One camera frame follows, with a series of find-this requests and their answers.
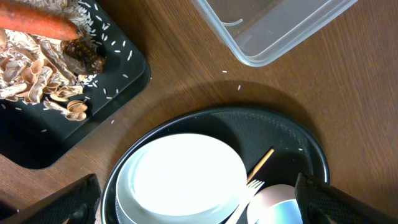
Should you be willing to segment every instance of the fork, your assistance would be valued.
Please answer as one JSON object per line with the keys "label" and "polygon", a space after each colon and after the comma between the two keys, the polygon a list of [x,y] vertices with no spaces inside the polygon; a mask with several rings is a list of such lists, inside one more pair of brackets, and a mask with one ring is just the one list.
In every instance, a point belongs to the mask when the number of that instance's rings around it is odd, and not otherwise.
{"label": "fork", "polygon": [[230,218],[225,224],[236,224],[239,220],[239,217],[242,215],[244,209],[249,204],[251,199],[255,196],[255,194],[260,190],[260,188],[264,185],[264,181],[260,180],[252,180],[246,186],[244,190],[244,195],[242,201],[239,203],[236,210],[232,213]]}

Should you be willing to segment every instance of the white oval dish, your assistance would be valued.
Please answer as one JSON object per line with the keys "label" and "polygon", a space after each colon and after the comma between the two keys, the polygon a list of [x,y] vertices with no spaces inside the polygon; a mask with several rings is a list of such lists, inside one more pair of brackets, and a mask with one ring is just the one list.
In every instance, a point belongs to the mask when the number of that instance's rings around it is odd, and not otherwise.
{"label": "white oval dish", "polygon": [[211,224],[233,212],[245,186],[243,162],[227,144],[176,134],[146,144],[126,161],[116,198],[138,224]]}

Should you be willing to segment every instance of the wooden table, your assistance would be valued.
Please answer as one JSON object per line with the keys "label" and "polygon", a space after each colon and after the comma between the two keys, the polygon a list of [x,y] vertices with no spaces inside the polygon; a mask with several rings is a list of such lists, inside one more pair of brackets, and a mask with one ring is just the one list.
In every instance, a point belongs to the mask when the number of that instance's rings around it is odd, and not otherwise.
{"label": "wooden table", "polygon": [[262,68],[240,63],[188,0],[99,3],[145,54],[153,79],[114,124],[52,167],[28,170],[0,156],[1,200],[21,209],[89,173],[103,187],[152,128],[190,111],[250,103],[304,124],[324,147],[331,184],[398,218],[398,1],[360,0]]}

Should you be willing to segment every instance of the orange carrot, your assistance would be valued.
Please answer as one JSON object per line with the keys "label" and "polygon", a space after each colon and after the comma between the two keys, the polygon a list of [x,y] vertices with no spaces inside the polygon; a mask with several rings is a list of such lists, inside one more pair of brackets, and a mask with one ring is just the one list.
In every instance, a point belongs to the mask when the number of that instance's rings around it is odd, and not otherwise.
{"label": "orange carrot", "polygon": [[75,40],[83,35],[67,19],[8,0],[0,0],[0,28],[58,40]]}

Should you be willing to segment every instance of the black oval tray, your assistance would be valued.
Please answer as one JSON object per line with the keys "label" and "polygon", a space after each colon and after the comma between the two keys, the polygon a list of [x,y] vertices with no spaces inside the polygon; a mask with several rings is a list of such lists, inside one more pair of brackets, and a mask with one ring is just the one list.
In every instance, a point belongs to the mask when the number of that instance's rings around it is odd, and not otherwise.
{"label": "black oval tray", "polygon": [[[103,223],[118,223],[116,179],[127,158],[148,142],[177,133],[205,134],[229,144],[241,156],[247,172],[273,147],[275,152],[254,177],[264,180],[264,187],[275,184],[294,186],[299,172],[329,183],[328,164],[321,146],[301,125],[279,113],[260,108],[215,108],[173,119],[131,146],[115,165],[105,185],[101,201]],[[240,223],[246,223],[244,214]]]}
{"label": "black oval tray", "polygon": [[[94,21],[91,28],[96,29],[96,36],[93,38],[103,43],[98,46],[97,51],[106,57],[104,72],[95,78],[98,80],[98,88],[86,86],[84,95],[70,98],[91,98],[87,101],[88,119],[83,122],[68,121],[59,111],[44,111],[43,103],[28,106],[22,101],[13,103],[0,100],[0,103],[6,106],[5,110],[0,108],[0,154],[22,167],[43,169],[51,166],[104,120],[138,95],[149,83],[149,65],[136,46],[98,3],[94,0],[82,1],[91,6],[81,4],[90,12]],[[95,15],[100,16],[103,21],[99,21]],[[103,23],[110,24],[105,31],[102,30]],[[108,36],[106,41],[101,39],[102,33]],[[115,53],[115,50],[120,50],[121,53]],[[127,61],[130,50],[132,57]],[[22,111],[15,110],[15,107],[22,108]]]}

